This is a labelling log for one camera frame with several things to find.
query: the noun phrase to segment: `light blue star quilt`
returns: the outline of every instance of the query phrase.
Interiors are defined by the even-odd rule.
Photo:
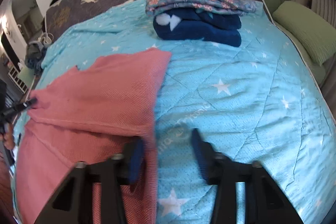
[[[170,51],[155,106],[157,224],[210,221],[216,186],[205,185],[199,174],[190,144],[193,128],[235,161],[260,160],[304,223],[320,223],[336,199],[335,124],[291,40],[262,12],[241,17],[239,48],[163,41],[145,14],[145,1],[113,7],[69,28],[48,49],[37,89],[73,66],[87,69],[99,56],[149,47]],[[21,116],[16,137],[28,119]],[[238,184],[240,224],[243,191]]]

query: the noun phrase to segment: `floral garment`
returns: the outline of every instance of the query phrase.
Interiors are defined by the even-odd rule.
[[[147,0],[146,13],[157,16],[174,8],[192,7],[222,15],[244,15],[263,8],[263,3],[256,0]]]

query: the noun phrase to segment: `mattress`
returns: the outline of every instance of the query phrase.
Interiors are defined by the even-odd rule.
[[[192,128],[233,160],[260,160],[304,223],[320,223],[336,199],[336,127],[290,39],[260,11],[241,17],[239,48],[162,41],[144,13],[145,0],[108,9],[125,1],[106,0],[110,4],[97,8],[103,0],[62,0],[51,7],[48,31],[59,38],[47,51],[37,89],[72,66],[88,68],[99,56],[149,47],[170,51],[155,106],[157,224],[210,221],[216,187],[200,177]],[[59,20],[48,19],[52,11]],[[28,119],[24,113],[14,129],[16,136],[23,134],[22,142]],[[13,190],[14,199],[20,198],[15,181]],[[238,223],[244,223],[243,190],[239,184]]]

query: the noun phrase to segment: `hand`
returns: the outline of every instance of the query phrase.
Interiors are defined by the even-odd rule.
[[[5,129],[6,129],[5,135],[3,136],[0,134],[0,142],[3,141],[4,146],[8,150],[13,150],[13,148],[15,147],[14,137],[13,137],[13,125],[9,123],[8,126],[5,127]]]

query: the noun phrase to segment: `red fabric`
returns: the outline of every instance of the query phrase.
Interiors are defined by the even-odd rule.
[[[89,164],[121,152],[131,136],[146,142],[146,171],[133,193],[122,187],[130,224],[154,224],[157,151],[154,106],[170,52],[151,48],[136,54],[100,57],[85,71],[76,67],[31,96],[16,164],[16,195],[24,224],[33,224],[74,163]],[[100,223],[100,187],[95,187],[94,222]]]

